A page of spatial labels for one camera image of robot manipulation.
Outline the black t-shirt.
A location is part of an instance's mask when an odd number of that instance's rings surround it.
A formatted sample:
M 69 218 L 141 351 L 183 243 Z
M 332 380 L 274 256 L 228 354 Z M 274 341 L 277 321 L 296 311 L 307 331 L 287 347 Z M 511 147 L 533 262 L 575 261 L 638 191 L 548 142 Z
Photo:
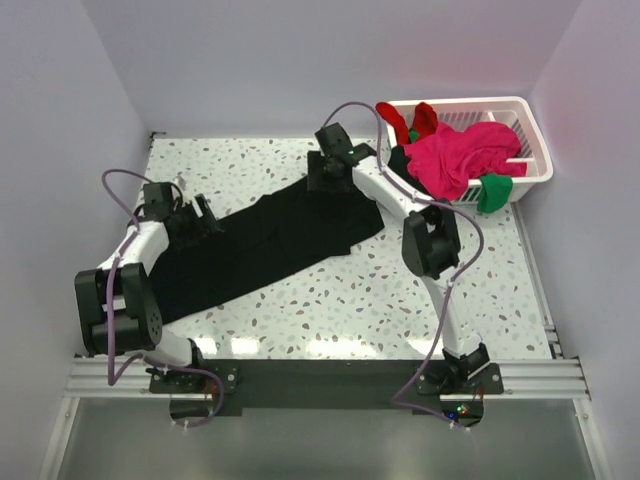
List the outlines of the black t-shirt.
M 169 324 L 289 277 L 384 227 L 376 203 L 358 190 L 312 192 L 301 179 L 220 221 L 222 230 L 169 247 L 150 282 Z

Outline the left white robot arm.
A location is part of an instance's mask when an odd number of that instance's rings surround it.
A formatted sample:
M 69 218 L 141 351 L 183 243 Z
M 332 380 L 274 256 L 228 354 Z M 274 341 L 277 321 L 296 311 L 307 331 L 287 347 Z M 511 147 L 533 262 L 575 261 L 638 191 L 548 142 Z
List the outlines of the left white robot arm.
M 124 373 L 115 358 L 126 355 L 126 365 L 146 361 L 156 385 L 169 392 L 204 392 L 213 380 L 202 353 L 194 340 L 163 326 L 150 274 L 169 248 L 192 246 L 222 229 L 202 194 L 184 201 L 170 190 L 151 191 L 141 211 L 114 253 L 74 279 L 84 347 L 91 357 L 107 357 L 109 385 Z

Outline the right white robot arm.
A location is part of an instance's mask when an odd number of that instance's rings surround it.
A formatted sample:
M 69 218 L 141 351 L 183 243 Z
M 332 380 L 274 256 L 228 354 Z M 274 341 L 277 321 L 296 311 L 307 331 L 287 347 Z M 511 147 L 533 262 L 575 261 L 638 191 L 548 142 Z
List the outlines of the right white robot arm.
M 466 393 L 478 386 L 491 360 L 472 314 L 455 290 L 484 248 L 478 223 L 447 201 L 412 189 L 364 143 L 309 151 L 307 185 L 315 192 L 362 193 L 403 222 L 402 259 L 422 280 L 438 311 L 442 341 L 443 358 L 427 358 L 418 374 L 447 393 Z

